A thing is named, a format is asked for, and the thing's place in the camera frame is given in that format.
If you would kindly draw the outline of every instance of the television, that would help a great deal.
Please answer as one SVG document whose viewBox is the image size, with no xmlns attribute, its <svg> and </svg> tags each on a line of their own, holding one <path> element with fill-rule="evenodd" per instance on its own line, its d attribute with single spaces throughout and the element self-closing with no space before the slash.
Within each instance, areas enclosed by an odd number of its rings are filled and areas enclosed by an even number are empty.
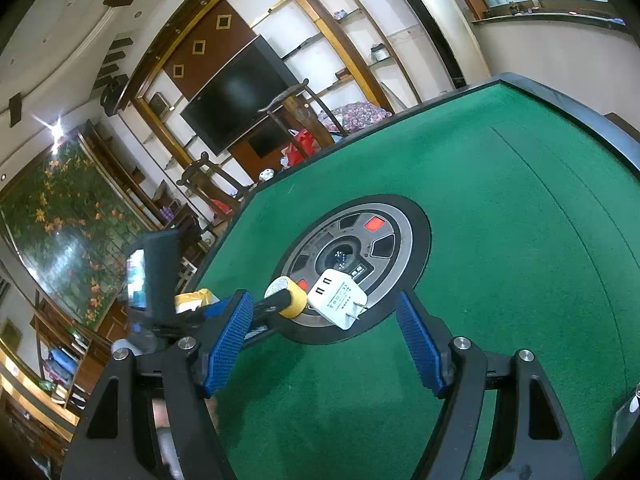
<svg viewBox="0 0 640 480">
<path fill-rule="evenodd" d="M 218 70 L 181 115 L 218 155 L 260 118 L 260 108 L 297 84 L 283 60 L 257 36 Z"/>
</svg>

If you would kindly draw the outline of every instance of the floral painting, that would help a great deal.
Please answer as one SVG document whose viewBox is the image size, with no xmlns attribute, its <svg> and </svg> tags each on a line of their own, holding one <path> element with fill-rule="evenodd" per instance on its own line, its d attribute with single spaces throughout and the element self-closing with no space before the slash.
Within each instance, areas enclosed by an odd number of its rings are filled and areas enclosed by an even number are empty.
<svg viewBox="0 0 640 480">
<path fill-rule="evenodd" d="M 123 249 L 147 227 L 77 138 L 18 179 L 0 208 L 21 259 L 58 306 L 95 328 L 124 285 Z"/>
</svg>

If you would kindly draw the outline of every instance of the green felt surface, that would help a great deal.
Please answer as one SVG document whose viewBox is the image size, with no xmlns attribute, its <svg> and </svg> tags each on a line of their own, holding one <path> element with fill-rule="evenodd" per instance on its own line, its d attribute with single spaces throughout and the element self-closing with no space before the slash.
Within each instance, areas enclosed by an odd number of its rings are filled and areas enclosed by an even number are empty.
<svg viewBox="0 0 640 480">
<path fill-rule="evenodd" d="M 199 287 L 261 297 L 307 225 L 377 193 L 409 197 L 429 216 L 433 245 L 416 286 L 425 307 L 484 350 L 534 351 L 593 477 L 614 409 L 640 380 L 638 182 L 580 128 L 498 84 L 258 193 Z M 484 460 L 494 399 L 468 478 Z M 218 400 L 241 480 L 409 478 L 440 409 L 394 316 L 328 346 L 273 336 L 241 353 Z"/>
</svg>

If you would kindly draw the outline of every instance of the black ring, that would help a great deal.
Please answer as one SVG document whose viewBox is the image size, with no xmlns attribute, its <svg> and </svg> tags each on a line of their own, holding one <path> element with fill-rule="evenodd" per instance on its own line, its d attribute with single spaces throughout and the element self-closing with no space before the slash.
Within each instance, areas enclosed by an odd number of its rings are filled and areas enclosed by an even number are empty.
<svg viewBox="0 0 640 480">
<path fill-rule="evenodd" d="M 420 279 L 424 267 L 427 264 L 427 259 L 429 258 L 429 252 L 431 250 L 431 226 L 427 215 L 424 213 L 422 208 L 417 205 L 417 203 L 404 196 L 395 194 L 363 196 L 356 200 L 346 202 L 320 217 L 305 229 L 305 231 L 290 245 L 287 251 L 285 251 L 274 270 L 271 280 L 273 281 L 281 276 L 283 267 L 291 253 L 295 251 L 298 248 L 298 244 L 320 224 L 324 223 L 331 216 L 334 216 L 348 208 L 376 202 L 388 204 L 402 211 L 402 213 L 407 217 L 409 224 L 411 224 L 414 236 L 409 261 L 400 275 L 400 278 L 398 278 L 398 281 L 393 285 L 391 290 L 389 290 L 389 292 L 386 293 L 375 304 L 375 306 L 363 313 L 360 316 L 360 319 L 357 320 L 357 322 L 348 330 L 342 330 L 337 326 L 303 326 L 280 315 L 271 317 L 269 322 L 270 328 L 277 330 L 288 339 L 304 344 L 322 345 L 344 341 L 366 332 L 387 318 L 389 314 L 396 309 L 396 295 L 398 292 L 407 288 L 414 288 L 415 284 Z"/>
</svg>

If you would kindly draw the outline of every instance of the window frame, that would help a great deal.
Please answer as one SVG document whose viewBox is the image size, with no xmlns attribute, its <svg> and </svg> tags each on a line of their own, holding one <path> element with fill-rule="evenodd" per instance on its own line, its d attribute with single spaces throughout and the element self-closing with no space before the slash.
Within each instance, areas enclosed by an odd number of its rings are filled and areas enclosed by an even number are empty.
<svg viewBox="0 0 640 480">
<path fill-rule="evenodd" d="M 491 7 L 487 0 L 465 0 L 476 20 L 511 16 L 516 12 L 552 12 L 582 14 L 598 18 L 618 18 L 619 13 L 610 2 L 600 0 L 524 0 Z"/>
</svg>

